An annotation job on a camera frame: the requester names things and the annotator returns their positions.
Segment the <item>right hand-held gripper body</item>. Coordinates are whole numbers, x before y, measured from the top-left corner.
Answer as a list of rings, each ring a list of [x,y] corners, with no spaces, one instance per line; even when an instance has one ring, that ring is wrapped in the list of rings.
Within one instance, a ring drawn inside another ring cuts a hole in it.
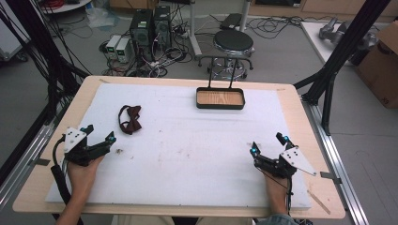
[[[291,178],[297,170],[316,176],[316,170],[297,146],[282,151],[276,159],[261,155],[259,159],[253,159],[253,164],[279,178]]]

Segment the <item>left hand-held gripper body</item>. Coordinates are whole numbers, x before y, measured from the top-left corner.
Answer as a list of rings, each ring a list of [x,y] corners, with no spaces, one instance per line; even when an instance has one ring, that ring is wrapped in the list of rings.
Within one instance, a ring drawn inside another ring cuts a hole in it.
[[[85,133],[74,127],[68,127],[65,134],[64,154],[65,160],[87,166],[90,161],[105,156],[109,151],[101,150],[103,142],[89,146]]]

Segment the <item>dark red bow tie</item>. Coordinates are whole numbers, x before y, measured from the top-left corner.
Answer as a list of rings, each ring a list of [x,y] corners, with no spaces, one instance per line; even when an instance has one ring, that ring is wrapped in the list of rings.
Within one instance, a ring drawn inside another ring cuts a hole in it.
[[[129,105],[124,105],[119,113],[118,113],[118,123],[119,127],[122,132],[132,135],[134,132],[140,130],[142,126],[140,125],[138,119],[140,118],[139,112],[141,111],[142,107],[137,105],[137,106],[129,106]],[[127,115],[129,116],[129,121],[121,121],[121,115],[123,112],[126,112]]]

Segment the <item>black tray with wooden bottom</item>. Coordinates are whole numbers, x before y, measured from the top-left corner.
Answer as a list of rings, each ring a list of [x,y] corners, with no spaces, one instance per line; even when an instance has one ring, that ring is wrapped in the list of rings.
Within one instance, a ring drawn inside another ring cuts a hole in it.
[[[196,107],[199,109],[242,110],[246,100],[243,90],[232,86],[235,80],[234,72],[228,87],[212,87],[212,75],[209,75],[207,86],[196,88]]]

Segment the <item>person's right hand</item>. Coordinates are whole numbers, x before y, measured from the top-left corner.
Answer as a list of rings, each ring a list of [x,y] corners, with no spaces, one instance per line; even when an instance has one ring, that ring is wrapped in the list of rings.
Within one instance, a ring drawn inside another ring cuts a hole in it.
[[[272,214],[287,214],[286,196],[288,180],[265,173],[268,203]]]

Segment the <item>thin wooden stick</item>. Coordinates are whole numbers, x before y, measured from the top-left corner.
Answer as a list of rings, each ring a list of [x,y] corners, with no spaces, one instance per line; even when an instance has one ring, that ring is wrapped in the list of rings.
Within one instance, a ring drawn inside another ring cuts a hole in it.
[[[307,193],[314,199],[314,201],[328,214],[330,215],[330,210],[327,208],[327,206],[314,194],[312,193],[309,189],[307,189]]]

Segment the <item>white foam mat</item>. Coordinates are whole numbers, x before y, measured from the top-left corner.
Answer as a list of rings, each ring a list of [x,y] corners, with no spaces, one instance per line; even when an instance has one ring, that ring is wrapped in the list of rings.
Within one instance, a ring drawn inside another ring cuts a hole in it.
[[[247,89],[242,110],[196,107],[193,87],[102,84],[81,124],[92,125],[90,144],[114,132],[116,142],[99,165],[89,201],[135,205],[265,207],[266,183],[253,165],[256,142],[262,155],[277,158],[288,134],[274,90]],[[142,128],[121,131],[124,105],[141,106]]]

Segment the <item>white power supply unit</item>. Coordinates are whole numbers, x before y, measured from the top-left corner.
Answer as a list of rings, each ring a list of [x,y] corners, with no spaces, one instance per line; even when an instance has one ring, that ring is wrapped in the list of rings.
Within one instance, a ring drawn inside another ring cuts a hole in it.
[[[128,63],[130,61],[130,42],[126,37],[119,40],[116,54],[120,63]]]
[[[107,51],[107,56],[111,60],[117,59],[116,47],[117,47],[120,39],[121,39],[120,35],[113,35],[105,46],[106,51]]]

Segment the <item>white side table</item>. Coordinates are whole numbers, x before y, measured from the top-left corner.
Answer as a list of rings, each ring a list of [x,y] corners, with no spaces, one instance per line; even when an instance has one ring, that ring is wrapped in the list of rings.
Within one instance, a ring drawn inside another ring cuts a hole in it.
[[[302,22],[301,27],[323,63],[326,63],[337,44],[343,38],[351,21],[339,22],[332,18],[329,22]],[[345,61],[346,66],[357,66],[366,54],[376,45],[378,38],[375,35],[376,28],[373,26],[368,31],[355,51]]]

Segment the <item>black round stool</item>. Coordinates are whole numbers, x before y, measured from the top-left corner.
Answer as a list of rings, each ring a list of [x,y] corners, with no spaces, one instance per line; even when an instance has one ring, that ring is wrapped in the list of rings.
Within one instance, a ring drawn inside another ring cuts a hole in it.
[[[248,70],[253,69],[250,60],[253,39],[237,30],[221,30],[215,34],[213,45],[222,55],[203,55],[198,66],[202,66],[202,60],[208,58],[207,73],[211,79],[246,79]]]

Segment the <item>black computer tower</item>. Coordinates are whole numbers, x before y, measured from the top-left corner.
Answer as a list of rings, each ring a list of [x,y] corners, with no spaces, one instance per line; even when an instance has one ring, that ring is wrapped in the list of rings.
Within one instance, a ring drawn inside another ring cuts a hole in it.
[[[151,9],[139,8],[133,14],[130,24],[130,36],[136,55],[152,61],[152,41],[154,39],[153,12]]]
[[[154,25],[158,49],[166,50],[171,43],[171,9],[169,6],[156,6],[154,11]]]

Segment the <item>clear plastic bag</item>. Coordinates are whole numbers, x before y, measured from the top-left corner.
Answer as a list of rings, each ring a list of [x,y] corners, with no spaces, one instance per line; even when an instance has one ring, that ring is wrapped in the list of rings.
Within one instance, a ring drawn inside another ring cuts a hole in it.
[[[115,26],[117,17],[105,8],[91,7],[85,10],[90,28]]]

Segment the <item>black flat box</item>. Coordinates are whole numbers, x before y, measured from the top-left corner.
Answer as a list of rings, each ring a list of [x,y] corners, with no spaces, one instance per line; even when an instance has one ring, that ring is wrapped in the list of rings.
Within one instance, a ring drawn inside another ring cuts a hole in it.
[[[220,24],[221,30],[238,30],[242,15],[240,13],[229,14]]]

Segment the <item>white table leg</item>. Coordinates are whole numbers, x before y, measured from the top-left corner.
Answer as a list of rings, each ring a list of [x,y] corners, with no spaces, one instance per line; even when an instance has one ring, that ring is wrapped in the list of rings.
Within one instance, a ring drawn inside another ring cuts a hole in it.
[[[191,47],[195,57],[201,56],[202,51],[195,35],[195,0],[189,0],[190,4],[190,29],[188,32]]]

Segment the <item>aluminium rail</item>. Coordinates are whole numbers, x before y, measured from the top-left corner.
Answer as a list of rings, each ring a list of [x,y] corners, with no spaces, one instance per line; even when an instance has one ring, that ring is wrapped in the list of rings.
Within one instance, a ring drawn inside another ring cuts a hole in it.
[[[310,105],[304,100],[301,103],[313,126],[315,137],[320,141],[321,150],[331,170],[333,182],[343,200],[344,210],[349,214],[354,225],[370,225],[334,140],[321,125],[322,113],[319,107]]]
[[[54,115],[50,115],[49,108],[49,105],[44,107],[6,162],[0,167],[0,212],[8,205],[12,195],[31,172],[34,166],[31,166],[30,162],[40,158],[67,109],[58,104]]]

